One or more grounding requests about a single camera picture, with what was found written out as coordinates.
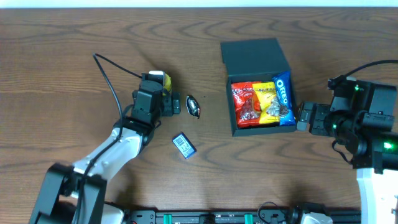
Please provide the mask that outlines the yellow Mentos gum bottle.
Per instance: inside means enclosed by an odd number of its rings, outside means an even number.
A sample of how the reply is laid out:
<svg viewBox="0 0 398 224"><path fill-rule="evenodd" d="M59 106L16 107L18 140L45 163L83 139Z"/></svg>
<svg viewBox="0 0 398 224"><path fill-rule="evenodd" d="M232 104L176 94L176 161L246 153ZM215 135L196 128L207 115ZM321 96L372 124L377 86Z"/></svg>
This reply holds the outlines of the yellow Mentos gum bottle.
<svg viewBox="0 0 398 224"><path fill-rule="evenodd" d="M168 74L164 73L164 85L163 85L162 95L167 96L171 92L172 92L172 80Z"/></svg>

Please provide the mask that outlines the blue Oreo cookie pack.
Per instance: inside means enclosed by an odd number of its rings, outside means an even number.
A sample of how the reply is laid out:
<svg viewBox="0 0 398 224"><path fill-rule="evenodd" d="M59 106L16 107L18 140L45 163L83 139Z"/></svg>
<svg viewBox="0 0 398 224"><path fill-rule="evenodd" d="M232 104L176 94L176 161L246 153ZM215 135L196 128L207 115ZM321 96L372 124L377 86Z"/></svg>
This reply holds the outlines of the blue Oreo cookie pack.
<svg viewBox="0 0 398 224"><path fill-rule="evenodd" d="M296 125L294 107L292 104L292 88L290 72L282 72L273 77L277 99L279 102L279 124L281 126Z"/></svg>

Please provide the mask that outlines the yellow Hacks candy bag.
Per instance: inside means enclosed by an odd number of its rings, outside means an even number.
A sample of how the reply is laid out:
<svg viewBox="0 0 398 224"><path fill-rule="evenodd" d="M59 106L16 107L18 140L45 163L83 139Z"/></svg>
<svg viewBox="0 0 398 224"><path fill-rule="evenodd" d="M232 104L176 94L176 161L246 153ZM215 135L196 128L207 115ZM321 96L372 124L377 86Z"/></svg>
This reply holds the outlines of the yellow Hacks candy bag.
<svg viewBox="0 0 398 224"><path fill-rule="evenodd" d="M252 87L261 108L259 124L279 123L280 105L274 82L255 83Z"/></svg>

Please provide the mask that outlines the red candy bag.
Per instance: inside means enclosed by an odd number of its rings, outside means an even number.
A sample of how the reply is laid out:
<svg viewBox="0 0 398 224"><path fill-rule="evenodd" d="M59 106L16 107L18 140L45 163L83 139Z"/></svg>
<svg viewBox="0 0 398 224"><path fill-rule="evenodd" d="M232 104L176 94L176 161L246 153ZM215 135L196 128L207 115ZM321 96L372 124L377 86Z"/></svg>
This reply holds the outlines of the red candy bag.
<svg viewBox="0 0 398 224"><path fill-rule="evenodd" d="M253 88L259 82L240 82L231 85L236 122L239 129L259 126L261 107Z"/></svg>

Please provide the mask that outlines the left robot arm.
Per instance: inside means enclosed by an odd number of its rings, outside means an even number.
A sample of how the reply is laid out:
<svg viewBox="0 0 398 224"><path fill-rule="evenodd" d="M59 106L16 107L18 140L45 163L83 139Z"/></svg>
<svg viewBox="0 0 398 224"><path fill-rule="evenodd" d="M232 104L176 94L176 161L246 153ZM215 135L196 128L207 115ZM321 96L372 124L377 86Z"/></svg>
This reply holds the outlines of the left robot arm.
<svg viewBox="0 0 398 224"><path fill-rule="evenodd" d="M127 223L129 212L105 201L108 182L151 142L160 118L180 112L180 95L163 71L142 76L139 89L109 137L70 166L46 172L30 223Z"/></svg>

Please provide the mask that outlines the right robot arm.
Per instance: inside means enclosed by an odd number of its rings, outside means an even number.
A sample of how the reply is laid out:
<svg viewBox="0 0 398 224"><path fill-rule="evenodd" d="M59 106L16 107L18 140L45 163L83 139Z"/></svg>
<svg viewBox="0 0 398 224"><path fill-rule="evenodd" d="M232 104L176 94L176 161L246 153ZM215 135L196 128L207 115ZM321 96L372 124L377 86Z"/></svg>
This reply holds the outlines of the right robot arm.
<svg viewBox="0 0 398 224"><path fill-rule="evenodd" d="M397 133L392 132L397 88L336 77L329 105L304 101L297 129L334 139L352 155L362 223L397 223Z"/></svg>

